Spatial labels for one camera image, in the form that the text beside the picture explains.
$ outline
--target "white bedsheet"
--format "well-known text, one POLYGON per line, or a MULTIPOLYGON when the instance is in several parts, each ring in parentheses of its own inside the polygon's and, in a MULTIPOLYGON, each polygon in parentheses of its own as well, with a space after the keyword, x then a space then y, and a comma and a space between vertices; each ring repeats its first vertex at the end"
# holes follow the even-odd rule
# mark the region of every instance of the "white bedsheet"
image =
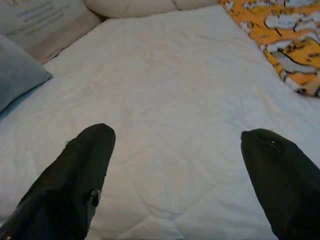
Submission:
POLYGON ((282 83, 219 5, 108 20, 45 67, 54 79, 0 116, 2 219, 95 123, 117 140, 89 240, 275 240, 243 130, 272 129, 320 166, 320 100, 282 83))

